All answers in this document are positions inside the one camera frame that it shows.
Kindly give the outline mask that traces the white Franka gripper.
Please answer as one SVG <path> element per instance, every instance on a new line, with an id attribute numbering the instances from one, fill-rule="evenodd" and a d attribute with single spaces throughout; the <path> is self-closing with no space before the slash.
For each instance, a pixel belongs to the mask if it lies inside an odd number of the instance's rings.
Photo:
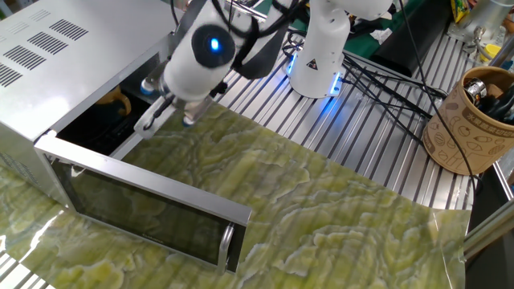
<path id="1" fill-rule="evenodd" d="M 144 139 L 150 139 L 173 115 L 173 97 L 159 97 L 134 125 L 134 131 Z"/>

